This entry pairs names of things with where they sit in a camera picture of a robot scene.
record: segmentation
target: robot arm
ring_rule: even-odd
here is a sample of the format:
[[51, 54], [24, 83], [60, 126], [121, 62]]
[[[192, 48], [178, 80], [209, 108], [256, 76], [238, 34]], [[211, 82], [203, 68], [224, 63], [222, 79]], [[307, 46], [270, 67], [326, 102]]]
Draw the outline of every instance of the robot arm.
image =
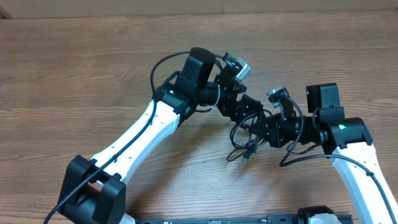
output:
[[[246, 91], [242, 80], [250, 74], [250, 66], [243, 60], [236, 60], [226, 54], [223, 60], [227, 66], [216, 76], [214, 82], [209, 83], [207, 80], [215, 60], [216, 55], [205, 49], [191, 49], [183, 70], [174, 73], [178, 74], [176, 82], [166, 82], [160, 86], [144, 114], [116, 142], [94, 155], [90, 161], [76, 156], [66, 171], [59, 201], [88, 175], [106, 164], [141, 131], [152, 114], [154, 101], [157, 102], [151, 125], [92, 180], [103, 184], [101, 191], [86, 184], [58, 212], [74, 223], [134, 224], [134, 219], [124, 213], [126, 185], [133, 173], [153, 148], [188, 119], [198, 105], [216, 104], [223, 116], [236, 122], [237, 128], [247, 128], [251, 134], [256, 135], [254, 142], [261, 139], [271, 147], [283, 147], [289, 141], [298, 141], [301, 144], [314, 142], [323, 147], [326, 155], [346, 156], [363, 163], [380, 182], [395, 217], [398, 217], [397, 203], [381, 174], [373, 140], [359, 118], [344, 117], [336, 84], [307, 87], [308, 112], [314, 113], [312, 118], [296, 117], [293, 104], [286, 100], [289, 97], [287, 90], [276, 88], [270, 91], [268, 97], [274, 107], [281, 107], [281, 113], [266, 117], [261, 115], [264, 110], [259, 101], [247, 95], [237, 100], [237, 95]], [[256, 122], [243, 125], [247, 118], [254, 116], [257, 118]], [[242, 148], [234, 144], [234, 147], [244, 149], [242, 155], [245, 161], [257, 149], [253, 144]], [[348, 161], [335, 158], [331, 160], [348, 189], [361, 223], [391, 223], [386, 203], [371, 178]]]

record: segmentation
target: wooden table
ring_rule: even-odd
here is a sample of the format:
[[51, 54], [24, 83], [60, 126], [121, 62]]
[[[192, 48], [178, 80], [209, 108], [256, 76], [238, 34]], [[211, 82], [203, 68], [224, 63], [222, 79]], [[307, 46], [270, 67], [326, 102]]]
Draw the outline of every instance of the wooden table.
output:
[[[366, 122], [397, 198], [397, 11], [3, 20], [0, 222], [42, 223], [67, 164], [77, 154], [90, 158], [125, 132], [150, 102], [152, 66], [194, 46], [244, 58], [254, 70], [247, 93], [266, 108], [266, 92], [286, 86], [306, 112], [307, 85], [337, 82], [346, 117]], [[185, 58], [161, 65], [156, 85], [181, 70]], [[232, 126], [217, 110], [184, 122], [134, 174], [127, 211], [263, 217], [327, 205], [355, 215], [326, 159], [280, 168], [285, 149], [264, 146], [247, 163], [227, 163]], [[51, 223], [69, 222], [56, 215]]]

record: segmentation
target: black metal bracket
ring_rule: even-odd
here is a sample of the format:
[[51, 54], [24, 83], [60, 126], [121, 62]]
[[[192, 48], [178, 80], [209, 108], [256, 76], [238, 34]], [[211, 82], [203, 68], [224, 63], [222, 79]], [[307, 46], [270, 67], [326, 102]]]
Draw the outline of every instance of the black metal bracket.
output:
[[[69, 163], [58, 202], [95, 172], [95, 162], [76, 156]], [[93, 182], [97, 180], [104, 183], [101, 191], [86, 184], [58, 212], [73, 223], [118, 224], [126, 210], [126, 185], [120, 182], [119, 174], [111, 176], [104, 171]]]
[[[316, 214], [333, 214], [326, 206], [301, 208], [298, 214], [268, 215], [261, 218], [188, 218], [163, 220], [161, 218], [147, 218], [137, 220], [138, 224], [307, 224], [308, 219]], [[353, 224], [351, 215], [337, 215], [342, 224]]]
[[341, 121], [321, 124], [328, 135], [328, 144], [322, 145], [325, 154], [331, 154], [337, 147], [346, 149], [347, 144], [366, 142], [368, 146], [373, 138], [361, 118], [347, 118]]

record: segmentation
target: black cable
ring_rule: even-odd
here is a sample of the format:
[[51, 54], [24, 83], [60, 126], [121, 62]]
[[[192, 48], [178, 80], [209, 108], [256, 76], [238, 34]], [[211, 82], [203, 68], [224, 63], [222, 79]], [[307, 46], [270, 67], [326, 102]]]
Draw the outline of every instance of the black cable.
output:
[[172, 57], [175, 57], [175, 56], [178, 56], [178, 55], [182, 55], [182, 54], [189, 54], [189, 51], [177, 52], [177, 53], [174, 53], [174, 54], [170, 54], [170, 55], [167, 56], [167, 57], [164, 57], [162, 60], [158, 61], [158, 62], [155, 64], [155, 66], [153, 67], [152, 71], [150, 72], [150, 88], [152, 89], [152, 94], [153, 94], [152, 97], [154, 97], [154, 100], [155, 100], [155, 101], [157, 101], [157, 99], [155, 99], [155, 97], [156, 97], [156, 89], [155, 89], [155, 83], [154, 83], [154, 74], [155, 74], [156, 68], [157, 68], [162, 62], [166, 61], [167, 59], [172, 58]]
[[218, 67], [218, 69], [219, 69], [220, 71], [223, 70], [223, 66], [221, 65], [221, 62], [220, 62], [219, 60], [216, 59], [216, 61], [215, 61], [214, 63], [217, 65], [217, 67]]
[[296, 104], [296, 102], [291, 99], [288, 96], [284, 97], [286, 100], [289, 100], [294, 107], [296, 107], [296, 110], [298, 111], [298, 113], [300, 114], [300, 118], [301, 118], [301, 127], [300, 127], [300, 131], [298, 132], [297, 135], [297, 139], [294, 141], [293, 146], [287, 151], [286, 155], [284, 156], [284, 158], [280, 161], [279, 166], [282, 167], [284, 166], [284, 162], [286, 161], [286, 159], [290, 156], [290, 154], [293, 152], [294, 148], [296, 147], [297, 143], [299, 142], [299, 139], [301, 137], [301, 133], [303, 132], [303, 128], [304, 128], [304, 115], [303, 112], [301, 111], [300, 107]]
[[213, 109], [213, 108], [211, 107], [211, 108], [208, 108], [208, 109], [206, 109], [206, 110], [195, 110], [195, 112], [198, 112], [198, 113], [208, 113], [208, 112], [210, 112], [212, 109]]
[[[290, 143], [287, 147], [286, 147], [286, 151], [289, 151], [289, 147], [293, 144], [294, 142]], [[302, 154], [306, 154], [307, 152], [311, 151], [312, 149], [315, 149], [316, 147], [318, 147], [319, 144], [314, 144], [310, 147], [308, 147], [306, 150], [302, 151], [302, 152], [292, 152], [292, 154], [297, 154], [297, 155], [302, 155]]]
[[[245, 145], [239, 145], [238, 143], [236, 143], [236, 142], [234, 141], [234, 137], [235, 137], [236, 131], [237, 131], [239, 128], [242, 128], [242, 125], [243, 125], [246, 121], [252, 119], [251, 125], [253, 125], [254, 122], [255, 122], [255, 120], [256, 120], [256, 118], [257, 118], [257, 119], [265, 119], [265, 118], [266, 118], [264, 112], [267, 112], [267, 113], [269, 113], [270, 115], [272, 115], [272, 113], [271, 113], [269, 110], [250, 111], [250, 112], [247, 113], [248, 115], [247, 115], [245, 118], [243, 118], [240, 122], [236, 123], [236, 124], [233, 126], [233, 128], [232, 128], [232, 130], [231, 130], [231, 132], [230, 132], [230, 134], [229, 134], [229, 138], [230, 138], [231, 143], [232, 143], [232, 145], [234, 146], [235, 149], [227, 156], [226, 160], [227, 160], [228, 162], [232, 162], [232, 161], [236, 160], [237, 158], [243, 156], [243, 154], [244, 154], [247, 150], [257, 149], [257, 148], [259, 148], [259, 147], [265, 145], [266, 141], [265, 141], [264, 139], [260, 139], [258, 136], [256, 136], [256, 137], [252, 140], [252, 133], [249, 134], [248, 142], [247, 142]], [[238, 154], [238, 155], [235, 156], [234, 158], [230, 159], [230, 157], [231, 157], [237, 150], [243, 150], [243, 152], [240, 153], [240, 154]]]
[[306, 161], [308, 159], [316, 159], [316, 158], [343, 159], [343, 160], [351, 162], [351, 163], [357, 165], [358, 167], [362, 168], [365, 171], [366, 175], [369, 176], [370, 178], [372, 178], [372, 180], [376, 184], [376, 187], [379, 189], [381, 197], [383, 198], [383, 201], [386, 204], [388, 213], [390, 214], [390, 217], [391, 217], [391, 220], [392, 220], [393, 224], [397, 224], [397, 220], [396, 220], [396, 218], [394, 216], [394, 212], [392, 212], [392, 208], [390, 206], [390, 203], [388, 202], [386, 193], [384, 192], [383, 188], [381, 187], [380, 182], [376, 179], [376, 177], [374, 176], [373, 172], [371, 172], [368, 168], [366, 168], [366, 166], [362, 165], [362, 163], [360, 163], [360, 162], [358, 162], [358, 161], [356, 161], [354, 159], [351, 159], [351, 158], [345, 157], [345, 156], [341, 156], [341, 155], [313, 155], [313, 156], [305, 156], [305, 157], [301, 157], [301, 158], [298, 158], [298, 159], [293, 159], [291, 161], [285, 162], [284, 164], [281, 165], [281, 167], [288, 166], [288, 165], [291, 165], [291, 164], [296, 163], [296, 162], [301, 162], [301, 161]]
[[[181, 54], [189, 54], [189, 51], [184, 51], [184, 52], [178, 52], [172, 55], [169, 55], [165, 58], [163, 58], [162, 60], [158, 61], [155, 66], [153, 67], [151, 73], [150, 73], [150, 87], [152, 88], [152, 94], [154, 97], [154, 108], [152, 109], [152, 114], [150, 115], [148, 121], [146, 122], [146, 124], [144, 125], [144, 127], [133, 137], [132, 140], [130, 140], [122, 149], [120, 149], [115, 155], [112, 156], [112, 158], [110, 160], [108, 160], [104, 165], [102, 165], [100, 168], [98, 168], [95, 172], [93, 172], [89, 177], [87, 177], [84, 181], [80, 182], [80, 184], [73, 189], [58, 205], [56, 205], [51, 211], [50, 213], [45, 217], [43, 224], [47, 224], [49, 222], [49, 220], [51, 219], [51, 217], [55, 214], [55, 212], [57, 212], [58, 210], [60, 210], [62, 208], [62, 206], [64, 206], [67, 201], [70, 199], [71, 196], [75, 195], [82, 187], [84, 187], [89, 181], [92, 181], [102, 170], [104, 170], [108, 165], [110, 165], [110, 163], [112, 163], [113, 161], [115, 161], [132, 143], [134, 143], [139, 136], [141, 136], [141, 134], [143, 134], [143, 132], [148, 128], [148, 126], [150, 124], [152, 124], [152, 120], [154, 119], [154, 116], [156, 114], [156, 107], [157, 107], [157, 99], [156, 97], [156, 90], [155, 90], [155, 85], [154, 85], [154, 73], [156, 68], [165, 60], [172, 58], [174, 56], [178, 56]], [[176, 76], [177, 73], [173, 73], [171, 74], [171, 76], [168, 77], [168, 79], [172, 76]]]
[[224, 58], [223, 56], [218, 55], [218, 54], [214, 54], [214, 56], [216, 56], [216, 57], [218, 57], [218, 58], [220, 58], [220, 59], [223, 59], [223, 58]]

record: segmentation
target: black bracket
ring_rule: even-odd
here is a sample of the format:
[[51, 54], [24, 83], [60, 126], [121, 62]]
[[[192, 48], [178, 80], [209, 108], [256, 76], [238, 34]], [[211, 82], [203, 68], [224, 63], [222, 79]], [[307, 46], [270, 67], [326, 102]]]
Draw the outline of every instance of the black bracket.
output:
[[[58, 202], [95, 172], [97, 169], [95, 162], [76, 156], [69, 163]], [[111, 176], [101, 171], [93, 180], [93, 182], [99, 180], [104, 183], [101, 191], [86, 184], [58, 212], [78, 224], [119, 223], [126, 209], [126, 185], [120, 181], [120, 178], [119, 174]]]
[[361, 118], [323, 123], [322, 128], [328, 135], [328, 144], [322, 145], [325, 154], [331, 154], [337, 147], [346, 149], [349, 143], [366, 142], [368, 146], [373, 143], [373, 138]]

